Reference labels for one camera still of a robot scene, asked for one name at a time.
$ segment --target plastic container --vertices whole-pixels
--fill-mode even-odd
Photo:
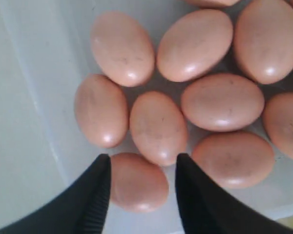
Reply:
[[[241,0],[225,11],[233,20],[250,0]],[[99,153],[137,152],[130,135],[112,150],[90,145],[74,119],[73,100],[82,79],[100,73],[90,50],[89,32],[97,15],[118,10],[136,18],[150,33],[156,46],[177,19],[196,8],[180,0],[0,0],[0,11],[19,60],[28,90],[45,130],[58,170],[69,186]],[[232,54],[215,71],[235,72]],[[151,82],[125,88],[132,105],[139,93],[161,90],[179,103],[188,83],[172,83],[155,74]],[[263,87],[266,96],[283,89],[293,90],[293,78],[273,87]],[[261,121],[248,128],[266,137]],[[188,152],[208,134],[189,125]],[[276,165],[262,183],[244,190],[229,191],[272,219],[293,215],[293,161],[276,152]],[[170,183],[168,202],[150,214],[127,213],[114,205],[108,211],[104,234],[182,234],[174,192],[174,166],[164,168]]]

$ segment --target translucent plastic bin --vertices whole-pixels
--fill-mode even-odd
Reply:
[[[241,0],[225,11],[233,20],[250,0]],[[119,10],[136,18],[150,33],[156,46],[177,19],[195,7],[180,0],[0,0],[0,10],[21,65],[58,170],[69,186],[100,153],[137,152],[130,135],[116,149],[90,145],[74,119],[73,100],[79,83],[88,73],[100,73],[90,51],[90,27],[95,17]],[[231,54],[215,71],[235,72]],[[129,104],[139,93],[161,90],[179,103],[188,83],[168,82],[159,74],[143,87],[125,88]],[[273,87],[262,87],[265,95],[284,89],[293,91],[293,77]],[[258,120],[248,128],[266,137]],[[208,132],[189,125],[188,152]],[[229,191],[260,213],[278,219],[293,215],[293,161],[276,152],[273,172],[262,183]],[[114,205],[108,211],[105,234],[182,234],[174,191],[174,166],[164,168],[170,183],[168,202],[150,214],[127,213]]]

